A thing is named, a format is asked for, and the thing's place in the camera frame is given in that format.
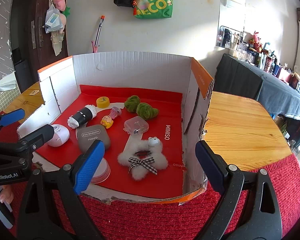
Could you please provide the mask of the person's hand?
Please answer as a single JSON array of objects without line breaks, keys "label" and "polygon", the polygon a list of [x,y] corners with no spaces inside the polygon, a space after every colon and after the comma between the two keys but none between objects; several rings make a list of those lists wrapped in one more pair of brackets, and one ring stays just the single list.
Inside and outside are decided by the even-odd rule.
[{"label": "person's hand", "polygon": [[12,192],[11,185],[2,185],[2,190],[0,191],[0,202],[11,204],[13,198],[14,194]]}]

